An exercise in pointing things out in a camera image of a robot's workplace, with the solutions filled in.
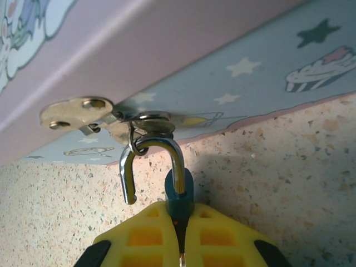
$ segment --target granite surface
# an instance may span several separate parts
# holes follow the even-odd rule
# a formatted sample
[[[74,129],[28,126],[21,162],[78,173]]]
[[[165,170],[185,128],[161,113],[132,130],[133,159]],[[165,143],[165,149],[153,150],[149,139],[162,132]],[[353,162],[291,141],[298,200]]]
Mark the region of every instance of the granite surface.
[[[269,235],[293,266],[356,266],[356,95],[182,147],[196,201]],[[95,236],[165,198],[167,153],[118,166],[0,167],[0,266],[72,266]]]

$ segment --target key ring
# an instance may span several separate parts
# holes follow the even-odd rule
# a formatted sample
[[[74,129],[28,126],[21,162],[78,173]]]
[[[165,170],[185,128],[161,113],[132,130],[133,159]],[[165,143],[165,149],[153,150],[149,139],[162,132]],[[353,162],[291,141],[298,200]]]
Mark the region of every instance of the key ring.
[[[144,156],[145,154],[147,154],[149,148],[145,148],[142,149],[141,151],[139,151],[136,147],[136,141],[137,139],[134,140],[134,132],[135,132],[135,128],[134,125],[132,124],[132,121],[129,122],[129,131],[128,131],[128,146],[130,148],[130,150],[132,151],[132,153],[134,153],[136,156]]]

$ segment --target metal hardware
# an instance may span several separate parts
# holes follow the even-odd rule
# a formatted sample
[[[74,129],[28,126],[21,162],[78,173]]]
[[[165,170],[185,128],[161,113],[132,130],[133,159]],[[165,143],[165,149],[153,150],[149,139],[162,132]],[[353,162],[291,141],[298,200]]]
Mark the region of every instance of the metal hardware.
[[[119,109],[102,97],[73,98],[45,108],[40,115],[41,125],[52,130],[80,130],[86,136],[105,128],[117,142],[125,145],[129,144],[130,137],[135,141],[147,133],[160,133],[172,138],[175,126],[170,122],[169,113],[149,111],[125,117]],[[141,155],[143,152],[135,150],[134,143],[131,142],[133,151]]]
[[[160,137],[159,135],[152,136],[148,134],[136,141],[136,147],[139,150],[146,149],[151,146],[159,146],[167,150],[172,159],[172,179],[173,187],[176,196],[185,195],[185,169],[182,151],[179,145],[170,138]],[[126,146],[120,158],[120,177],[122,183],[123,197],[125,203],[132,205],[136,202],[134,173],[132,171],[132,162],[135,154],[129,146]]]
[[[141,151],[139,151],[136,147],[136,141],[137,140],[134,140],[134,132],[135,132],[135,128],[134,126],[132,125],[132,122],[130,121],[129,122],[129,125],[130,125],[130,130],[129,130],[129,133],[128,133],[128,147],[130,148],[130,150],[136,155],[136,156],[143,156],[145,155],[149,148],[145,148],[145,149],[142,149]]]
[[[105,98],[73,98],[52,104],[44,109],[40,115],[41,125],[53,130],[66,131],[83,127],[83,133],[89,135],[95,131],[88,125],[111,114],[112,109],[112,102]]]
[[[185,267],[185,253],[179,255],[179,267]]]

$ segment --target dark star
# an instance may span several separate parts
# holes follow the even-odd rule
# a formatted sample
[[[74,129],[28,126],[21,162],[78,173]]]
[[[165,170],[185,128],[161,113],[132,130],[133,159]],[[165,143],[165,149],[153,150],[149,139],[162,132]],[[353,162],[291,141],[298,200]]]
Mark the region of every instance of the dark star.
[[[28,159],[40,159],[42,156],[27,156]]]
[[[297,36],[303,39],[303,41],[299,44],[298,48],[302,48],[312,42],[322,43],[325,41],[329,34],[339,30],[340,28],[341,27],[339,26],[330,27],[329,19],[325,19],[313,29],[298,32]]]

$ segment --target silver shackle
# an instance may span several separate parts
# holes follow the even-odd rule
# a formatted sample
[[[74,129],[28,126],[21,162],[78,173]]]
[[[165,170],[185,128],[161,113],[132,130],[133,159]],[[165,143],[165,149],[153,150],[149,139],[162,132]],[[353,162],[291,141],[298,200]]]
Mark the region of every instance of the silver shackle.
[[[157,136],[143,136],[141,139],[137,140],[135,145],[138,150],[143,150],[151,146],[158,146],[168,151],[172,159],[172,174],[175,193],[177,196],[184,195],[185,169],[183,154],[179,145],[173,139]],[[135,154],[131,151],[129,146],[126,146],[120,157],[120,178],[123,197],[125,203],[129,205],[134,204],[137,200],[137,197],[135,196],[134,172],[132,169],[134,158]]]

